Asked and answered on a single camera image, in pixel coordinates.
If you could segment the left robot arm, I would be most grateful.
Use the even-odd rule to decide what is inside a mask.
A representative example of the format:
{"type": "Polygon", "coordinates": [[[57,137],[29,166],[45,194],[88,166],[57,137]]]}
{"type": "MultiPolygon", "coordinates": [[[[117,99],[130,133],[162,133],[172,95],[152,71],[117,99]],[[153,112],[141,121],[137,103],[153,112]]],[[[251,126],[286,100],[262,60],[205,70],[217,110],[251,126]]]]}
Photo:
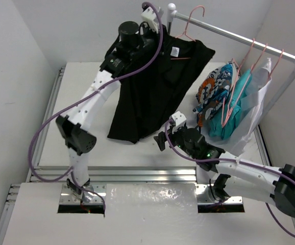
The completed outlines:
{"type": "Polygon", "coordinates": [[[105,54],[105,59],[83,97],[56,118],[70,160],[67,187],[88,203],[96,194],[88,174],[89,153],[97,138],[89,129],[100,108],[120,87],[120,82],[144,71],[157,58],[163,41],[163,25],[143,21],[125,21],[105,54]]]}

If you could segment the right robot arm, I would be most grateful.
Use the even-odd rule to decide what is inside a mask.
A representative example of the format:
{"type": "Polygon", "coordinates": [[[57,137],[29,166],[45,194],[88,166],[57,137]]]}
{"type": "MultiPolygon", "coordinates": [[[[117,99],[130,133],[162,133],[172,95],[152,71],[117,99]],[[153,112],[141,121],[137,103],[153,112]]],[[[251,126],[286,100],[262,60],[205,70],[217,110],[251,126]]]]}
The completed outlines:
{"type": "Polygon", "coordinates": [[[225,151],[205,141],[196,128],[169,128],[154,136],[159,149],[166,143],[179,148],[183,158],[195,162],[199,168],[218,175],[210,189],[211,199],[222,201],[241,196],[265,202],[282,213],[295,218],[295,166],[272,167],[239,159],[221,158],[225,151]]]}

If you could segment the black shirt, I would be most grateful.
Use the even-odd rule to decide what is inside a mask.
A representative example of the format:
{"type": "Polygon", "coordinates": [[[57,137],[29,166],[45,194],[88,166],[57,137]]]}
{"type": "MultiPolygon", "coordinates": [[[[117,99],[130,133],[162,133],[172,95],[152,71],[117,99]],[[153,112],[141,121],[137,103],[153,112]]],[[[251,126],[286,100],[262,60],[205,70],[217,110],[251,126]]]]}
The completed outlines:
{"type": "Polygon", "coordinates": [[[153,63],[121,80],[108,138],[137,143],[158,131],[214,55],[215,50],[199,40],[186,41],[164,32],[153,63]]]}

